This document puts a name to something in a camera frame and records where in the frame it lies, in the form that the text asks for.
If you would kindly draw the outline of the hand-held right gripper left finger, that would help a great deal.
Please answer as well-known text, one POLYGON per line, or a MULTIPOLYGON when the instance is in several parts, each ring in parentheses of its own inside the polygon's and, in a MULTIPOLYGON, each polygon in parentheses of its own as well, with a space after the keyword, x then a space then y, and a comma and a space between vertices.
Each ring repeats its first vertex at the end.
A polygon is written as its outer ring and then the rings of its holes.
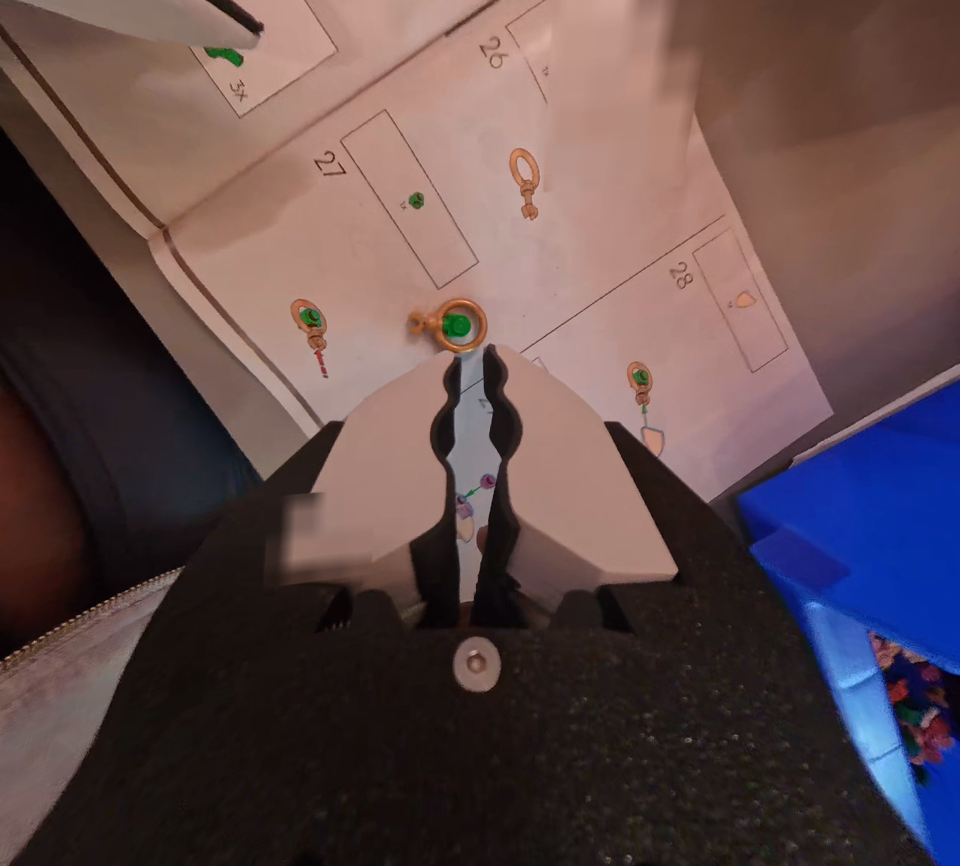
POLYGON ((346 417, 309 492, 283 505, 283 584, 323 583, 419 608, 424 628, 460 616, 449 458, 461 360, 438 354, 346 417))

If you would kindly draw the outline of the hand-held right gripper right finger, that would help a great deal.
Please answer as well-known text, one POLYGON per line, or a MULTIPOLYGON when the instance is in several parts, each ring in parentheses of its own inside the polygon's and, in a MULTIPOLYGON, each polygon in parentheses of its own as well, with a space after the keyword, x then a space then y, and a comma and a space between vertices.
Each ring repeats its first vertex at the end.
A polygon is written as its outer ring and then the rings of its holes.
POLYGON ((500 465, 474 624, 525 628, 522 598, 554 615, 569 593, 673 581, 677 563, 601 416, 505 345, 485 348, 483 370, 500 465))

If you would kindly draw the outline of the person's dark clothing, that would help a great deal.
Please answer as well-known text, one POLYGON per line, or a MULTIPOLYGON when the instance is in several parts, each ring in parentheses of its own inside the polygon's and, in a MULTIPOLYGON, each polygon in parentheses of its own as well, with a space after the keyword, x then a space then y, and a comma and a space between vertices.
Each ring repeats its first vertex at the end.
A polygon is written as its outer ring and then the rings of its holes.
POLYGON ((260 478, 5 132, 1 188, 7 655, 183 566, 260 478))

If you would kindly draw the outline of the white zipper pouch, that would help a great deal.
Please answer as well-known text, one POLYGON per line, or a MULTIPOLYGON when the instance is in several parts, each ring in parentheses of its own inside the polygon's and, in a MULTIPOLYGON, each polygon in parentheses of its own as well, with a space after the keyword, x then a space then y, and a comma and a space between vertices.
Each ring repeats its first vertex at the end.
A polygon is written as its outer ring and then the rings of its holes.
POLYGON ((137 644, 182 569, 44 633, 1 666, 1 863, 13 864, 90 750, 137 644))

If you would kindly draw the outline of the blue box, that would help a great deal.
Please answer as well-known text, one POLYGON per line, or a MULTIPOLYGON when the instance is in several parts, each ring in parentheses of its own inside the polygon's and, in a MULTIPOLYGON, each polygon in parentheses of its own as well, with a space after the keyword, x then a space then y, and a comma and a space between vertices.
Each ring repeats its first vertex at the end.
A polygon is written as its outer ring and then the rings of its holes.
POLYGON ((741 494, 738 508, 874 782, 937 864, 958 864, 958 746, 918 786, 869 635, 958 676, 958 380, 741 494))

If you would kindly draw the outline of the paper instruction booklet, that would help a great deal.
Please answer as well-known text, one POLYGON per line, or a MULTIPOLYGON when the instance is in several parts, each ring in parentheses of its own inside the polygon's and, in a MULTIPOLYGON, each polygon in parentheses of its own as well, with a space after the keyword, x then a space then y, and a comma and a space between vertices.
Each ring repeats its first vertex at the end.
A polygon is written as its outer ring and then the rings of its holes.
POLYGON ((306 435, 488 336, 664 453, 706 500, 832 414, 697 126, 654 112, 548 169, 554 0, 234 0, 250 49, 2 0, 2 64, 164 279, 306 435))

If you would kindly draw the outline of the gold ring toy piece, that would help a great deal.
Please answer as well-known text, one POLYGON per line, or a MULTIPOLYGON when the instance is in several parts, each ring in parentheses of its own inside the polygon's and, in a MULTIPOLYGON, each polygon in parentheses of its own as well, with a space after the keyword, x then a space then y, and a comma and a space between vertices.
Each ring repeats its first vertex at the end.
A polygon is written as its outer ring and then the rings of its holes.
POLYGON ((465 355, 482 347, 488 328, 483 307, 465 297, 450 299, 433 311, 414 310, 407 318, 411 335, 428 336, 441 350, 454 355, 465 355))

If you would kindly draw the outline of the pile of small toy pieces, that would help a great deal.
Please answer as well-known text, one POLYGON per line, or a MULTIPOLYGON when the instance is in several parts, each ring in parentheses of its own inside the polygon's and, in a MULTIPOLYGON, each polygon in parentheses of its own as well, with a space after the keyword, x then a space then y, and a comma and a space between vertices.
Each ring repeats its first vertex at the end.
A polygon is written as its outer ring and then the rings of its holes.
POLYGON ((929 788, 931 771, 958 746, 958 676, 877 632, 869 636, 914 780, 929 788))

